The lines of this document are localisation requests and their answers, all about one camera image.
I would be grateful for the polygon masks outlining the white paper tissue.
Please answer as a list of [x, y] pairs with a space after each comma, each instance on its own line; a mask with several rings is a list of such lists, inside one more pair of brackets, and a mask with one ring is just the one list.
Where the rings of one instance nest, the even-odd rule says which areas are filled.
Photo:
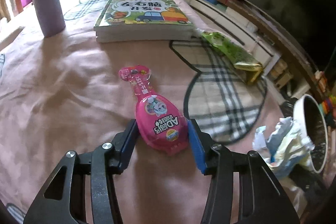
[[280, 118], [268, 138], [264, 137], [265, 130], [266, 126], [256, 129], [252, 148], [261, 155], [278, 179], [289, 176], [296, 165], [314, 171], [310, 153], [315, 145], [303, 133], [299, 121], [293, 117]]

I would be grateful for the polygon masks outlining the pink patchwork tablecloth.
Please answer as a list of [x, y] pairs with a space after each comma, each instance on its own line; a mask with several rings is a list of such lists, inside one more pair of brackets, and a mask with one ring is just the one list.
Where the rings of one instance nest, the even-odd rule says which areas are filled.
[[29, 7], [18, 21], [23, 31], [2, 50], [3, 203], [26, 211], [67, 151], [92, 151], [124, 130], [136, 97], [118, 75], [122, 67], [149, 67], [153, 88], [205, 132], [244, 133], [233, 151], [249, 151], [255, 130], [265, 126], [269, 135], [282, 116], [267, 83], [247, 87], [197, 38], [98, 43], [93, 27], [106, 2], [82, 0], [51, 38]]

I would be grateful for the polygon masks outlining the white-rimmed black trash bin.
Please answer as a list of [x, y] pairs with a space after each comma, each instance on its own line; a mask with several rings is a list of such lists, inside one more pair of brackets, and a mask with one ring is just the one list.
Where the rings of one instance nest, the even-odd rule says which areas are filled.
[[327, 159], [328, 136], [325, 118], [316, 100], [304, 94], [294, 104], [293, 118], [300, 124], [303, 136], [309, 137], [314, 145], [307, 155], [308, 170], [321, 173]]

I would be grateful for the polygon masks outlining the white TV cabinet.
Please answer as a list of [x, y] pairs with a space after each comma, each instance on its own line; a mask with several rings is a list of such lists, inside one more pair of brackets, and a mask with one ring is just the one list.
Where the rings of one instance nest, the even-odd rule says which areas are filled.
[[225, 9], [206, 0], [185, 1], [210, 28], [231, 36], [261, 62], [265, 75], [270, 73], [281, 54], [269, 45], [257, 30], [251, 30], [254, 24], [231, 8]]

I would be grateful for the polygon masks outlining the green gold snack wrapper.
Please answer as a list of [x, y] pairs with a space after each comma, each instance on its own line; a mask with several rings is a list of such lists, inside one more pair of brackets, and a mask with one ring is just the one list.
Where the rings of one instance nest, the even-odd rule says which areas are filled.
[[195, 29], [194, 34], [207, 42], [246, 85], [254, 85], [262, 77], [263, 65], [229, 36], [202, 29]]

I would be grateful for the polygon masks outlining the children's picture book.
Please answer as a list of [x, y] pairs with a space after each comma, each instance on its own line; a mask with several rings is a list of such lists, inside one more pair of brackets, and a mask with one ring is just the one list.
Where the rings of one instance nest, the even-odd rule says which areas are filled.
[[195, 26], [175, 0], [108, 0], [93, 29], [109, 43], [189, 40]]

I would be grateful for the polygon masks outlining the pink toy-shaped candy package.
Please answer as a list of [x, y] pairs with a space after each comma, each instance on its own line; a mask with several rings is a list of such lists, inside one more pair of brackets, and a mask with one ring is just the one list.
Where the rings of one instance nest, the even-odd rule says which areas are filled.
[[151, 70], [136, 65], [123, 67], [118, 74], [131, 84], [137, 97], [135, 119], [145, 143], [167, 155], [186, 149], [189, 145], [187, 119], [171, 101], [154, 90], [150, 83]]

